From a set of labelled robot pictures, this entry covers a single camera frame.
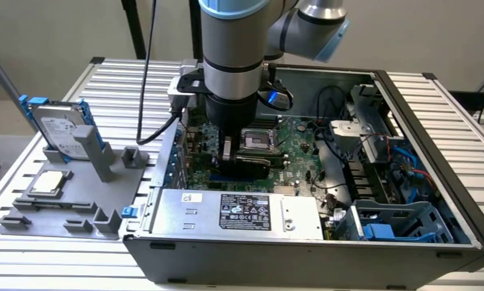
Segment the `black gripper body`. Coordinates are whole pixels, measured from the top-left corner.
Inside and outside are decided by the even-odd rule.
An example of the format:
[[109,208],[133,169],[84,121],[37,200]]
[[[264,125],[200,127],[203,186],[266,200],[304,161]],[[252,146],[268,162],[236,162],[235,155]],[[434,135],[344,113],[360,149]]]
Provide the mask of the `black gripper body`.
[[207,117],[211,123],[217,126],[224,136],[239,139],[241,129],[255,120],[258,110],[258,97],[251,94],[248,97],[229,100],[215,94],[205,97]]

